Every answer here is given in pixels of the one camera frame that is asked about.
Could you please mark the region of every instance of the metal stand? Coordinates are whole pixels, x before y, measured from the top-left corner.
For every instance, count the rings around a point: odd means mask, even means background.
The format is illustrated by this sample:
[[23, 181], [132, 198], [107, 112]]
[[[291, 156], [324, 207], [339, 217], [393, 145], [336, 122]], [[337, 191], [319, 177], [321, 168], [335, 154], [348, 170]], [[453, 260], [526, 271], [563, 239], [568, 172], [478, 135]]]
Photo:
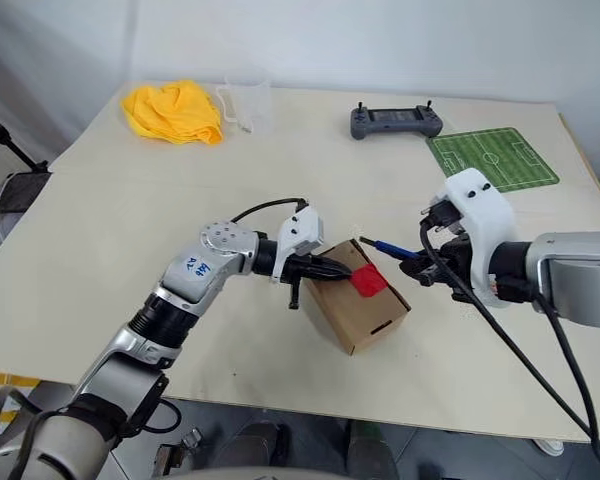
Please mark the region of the metal stand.
[[1, 123], [0, 145], [4, 145], [11, 150], [31, 170], [31, 172], [20, 173], [13, 181], [9, 181], [0, 199], [0, 213], [25, 212], [51, 176], [47, 169], [49, 163], [46, 161], [35, 163], [20, 147], [13, 143], [9, 131]]

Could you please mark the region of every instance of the gray floor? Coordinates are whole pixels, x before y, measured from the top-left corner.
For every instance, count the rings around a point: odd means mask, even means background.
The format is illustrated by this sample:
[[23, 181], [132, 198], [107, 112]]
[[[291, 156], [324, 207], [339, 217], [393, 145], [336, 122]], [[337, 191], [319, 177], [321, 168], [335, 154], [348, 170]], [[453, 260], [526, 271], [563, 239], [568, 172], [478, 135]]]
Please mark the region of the gray floor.
[[[56, 408], [70, 396], [69, 386], [44, 382], [34, 391], [32, 400], [46, 408]], [[187, 457], [182, 468], [171, 473], [203, 468], [243, 426], [261, 420], [290, 427], [289, 466], [346, 474], [345, 419], [203, 402], [173, 402], [183, 415], [180, 427], [169, 434], [143, 432], [125, 440], [112, 452], [98, 480], [148, 479], [159, 445], [178, 444], [194, 426], [202, 432], [205, 447], [196, 457], [195, 465]], [[149, 424], [167, 426], [172, 421], [173, 413], [159, 407]], [[427, 463], [440, 466], [447, 477], [465, 480], [600, 479], [600, 466], [587, 445], [566, 445], [561, 457], [551, 458], [523, 439], [390, 424], [381, 424], [380, 427], [396, 459], [402, 480], [417, 479], [419, 465]]]

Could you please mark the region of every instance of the green mat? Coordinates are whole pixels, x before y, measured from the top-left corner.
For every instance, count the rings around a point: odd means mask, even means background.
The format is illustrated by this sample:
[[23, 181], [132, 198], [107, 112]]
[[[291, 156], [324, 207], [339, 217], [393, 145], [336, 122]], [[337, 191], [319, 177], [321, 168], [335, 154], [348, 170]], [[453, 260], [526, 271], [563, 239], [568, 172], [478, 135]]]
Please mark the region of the green mat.
[[443, 135], [427, 143], [447, 177], [475, 167], [501, 192], [560, 181], [515, 128]]

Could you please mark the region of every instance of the clear plastic measuring cup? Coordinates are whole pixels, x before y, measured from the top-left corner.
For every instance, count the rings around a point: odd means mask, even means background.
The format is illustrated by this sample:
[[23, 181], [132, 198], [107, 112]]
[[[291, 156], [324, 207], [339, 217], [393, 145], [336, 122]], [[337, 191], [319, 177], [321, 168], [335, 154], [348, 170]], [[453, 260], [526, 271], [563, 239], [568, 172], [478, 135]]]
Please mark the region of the clear plastic measuring cup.
[[[273, 105], [267, 72], [257, 67], [241, 67], [227, 72], [224, 81], [224, 85], [216, 87], [224, 119], [237, 123], [247, 133], [270, 133], [273, 130]], [[227, 110], [225, 94], [231, 99], [233, 116]]]

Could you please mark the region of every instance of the gray remote controller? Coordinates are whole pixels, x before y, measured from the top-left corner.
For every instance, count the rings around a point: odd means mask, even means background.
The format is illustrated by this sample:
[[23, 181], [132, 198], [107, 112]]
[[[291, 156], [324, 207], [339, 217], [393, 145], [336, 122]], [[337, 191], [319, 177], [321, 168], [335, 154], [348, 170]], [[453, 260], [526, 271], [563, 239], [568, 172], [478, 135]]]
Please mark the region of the gray remote controller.
[[351, 110], [351, 136], [362, 140], [369, 133], [376, 132], [420, 132], [427, 137], [435, 137], [442, 130], [442, 120], [427, 105], [416, 108], [368, 109], [358, 103]]

